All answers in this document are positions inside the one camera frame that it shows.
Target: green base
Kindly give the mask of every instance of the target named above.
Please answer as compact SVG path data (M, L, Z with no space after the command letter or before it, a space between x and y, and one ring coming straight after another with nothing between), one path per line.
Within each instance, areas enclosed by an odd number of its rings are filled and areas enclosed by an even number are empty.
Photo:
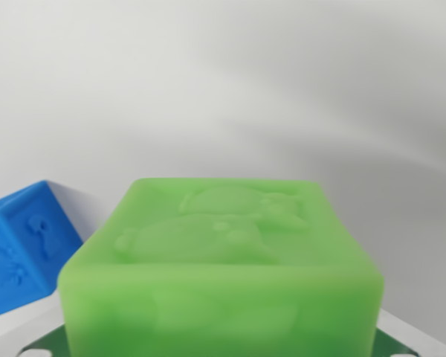
M60 327L46 336L40 338L23 349L26 350L49 350L53 357L71 357L66 341L65 328ZM413 357L424 357L404 346L383 331L377 330L372 357L390 357L392 355L413 355Z

